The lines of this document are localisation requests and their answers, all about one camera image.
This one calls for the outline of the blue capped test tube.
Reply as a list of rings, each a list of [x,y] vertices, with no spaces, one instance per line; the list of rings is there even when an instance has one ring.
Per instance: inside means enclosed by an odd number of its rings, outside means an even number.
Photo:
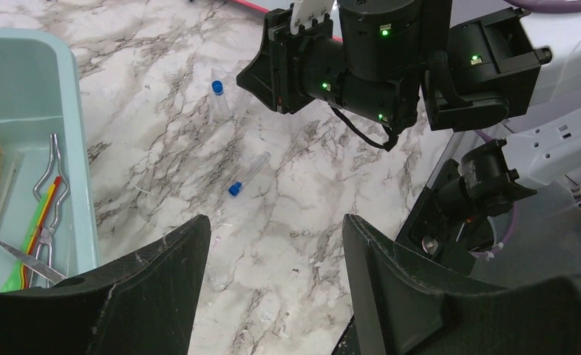
[[[248,168],[238,175],[228,187],[228,193],[232,197],[237,197],[242,190],[260,173],[271,158],[270,152],[263,152],[253,159]]]
[[[231,117],[231,110],[228,105],[227,95],[225,94],[225,86],[221,80],[213,80],[211,82],[212,98],[216,107],[217,117],[223,120],[228,120]]]

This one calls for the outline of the red yellow green spatula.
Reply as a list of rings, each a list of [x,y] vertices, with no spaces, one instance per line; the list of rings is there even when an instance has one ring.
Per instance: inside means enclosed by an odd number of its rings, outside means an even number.
[[[45,192],[38,201],[38,205],[35,208],[33,217],[30,221],[29,227],[25,233],[23,243],[21,244],[21,250],[25,254],[33,256],[35,251],[36,239],[43,227],[44,221],[46,219],[47,213],[50,210],[50,206],[54,199],[55,193],[61,184],[61,176],[57,176],[47,192]],[[29,287],[29,276],[28,267],[23,265],[20,261],[15,262],[13,270],[11,271],[7,281],[1,287],[0,292],[18,291],[21,289],[26,289]]]

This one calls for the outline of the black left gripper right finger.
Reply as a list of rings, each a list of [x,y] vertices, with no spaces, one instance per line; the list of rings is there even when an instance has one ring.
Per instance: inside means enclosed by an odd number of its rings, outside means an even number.
[[[501,288],[354,214],[342,237],[361,354],[581,354],[581,275]]]

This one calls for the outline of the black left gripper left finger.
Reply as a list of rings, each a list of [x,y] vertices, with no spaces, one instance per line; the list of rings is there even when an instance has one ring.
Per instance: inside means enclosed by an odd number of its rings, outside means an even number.
[[[197,215],[52,288],[0,294],[0,354],[187,354],[211,242]]]

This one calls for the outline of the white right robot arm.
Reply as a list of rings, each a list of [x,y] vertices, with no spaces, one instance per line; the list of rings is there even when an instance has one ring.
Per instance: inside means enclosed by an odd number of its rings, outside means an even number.
[[[296,1],[268,12],[237,78],[269,109],[327,103],[378,123],[390,151],[424,104],[433,130],[473,131],[581,88],[581,1],[510,1],[451,25],[450,1]],[[523,220],[518,203],[581,167],[581,109],[528,132],[484,138],[423,189],[396,242],[465,274]]]

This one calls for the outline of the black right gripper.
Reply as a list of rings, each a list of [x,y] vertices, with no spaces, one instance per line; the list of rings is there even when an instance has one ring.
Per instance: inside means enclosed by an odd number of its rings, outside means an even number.
[[[313,101],[398,135],[417,120],[420,85],[446,49],[450,1],[296,1],[265,14],[240,88],[269,110],[294,114]]]

